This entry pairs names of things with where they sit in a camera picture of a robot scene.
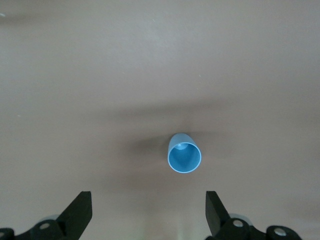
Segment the white tabletop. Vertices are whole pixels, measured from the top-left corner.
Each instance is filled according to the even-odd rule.
[[[320,236],[320,2],[0,3],[0,227],[91,191],[81,239],[203,240],[230,213]],[[189,174],[167,147],[188,133]]]

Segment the blue cup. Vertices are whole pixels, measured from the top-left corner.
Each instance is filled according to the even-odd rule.
[[[201,151],[191,137],[177,133],[169,143],[168,163],[178,173],[191,173],[201,163]]]

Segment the plastic cup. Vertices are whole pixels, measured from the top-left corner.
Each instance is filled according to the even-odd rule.
[[[177,133],[169,143],[168,163],[178,173],[191,173],[201,163],[201,151],[190,136]]]

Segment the beige surface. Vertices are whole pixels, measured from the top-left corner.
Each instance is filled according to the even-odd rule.
[[[205,192],[320,236],[320,2],[0,2],[0,226],[92,191],[82,240],[202,240]],[[172,134],[202,150],[179,174]]]

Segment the cup rim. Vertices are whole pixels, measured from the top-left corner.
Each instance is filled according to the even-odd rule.
[[[192,146],[194,146],[194,147],[196,148],[196,150],[198,151],[198,153],[199,153],[199,161],[198,161],[197,165],[196,165],[193,169],[191,169],[191,170],[189,170],[189,171],[179,171],[179,170],[175,169],[175,168],[171,165],[171,163],[170,163],[170,153],[172,152],[172,150],[173,150],[178,144],[188,144],[188,145],[192,145]],[[182,141],[182,142],[179,142],[179,143],[175,144],[175,145],[168,151],[167,160],[168,160],[169,166],[170,166],[174,171],[176,171],[177,173],[180,173],[180,174],[188,174],[188,173],[193,172],[194,170],[196,170],[196,169],[199,167],[199,165],[200,165],[200,163],[201,163],[201,160],[202,160],[202,154],[201,154],[201,151],[200,151],[199,147],[198,147],[196,144],[194,144],[194,143],[192,143],[192,142],[188,142],[188,141]]]

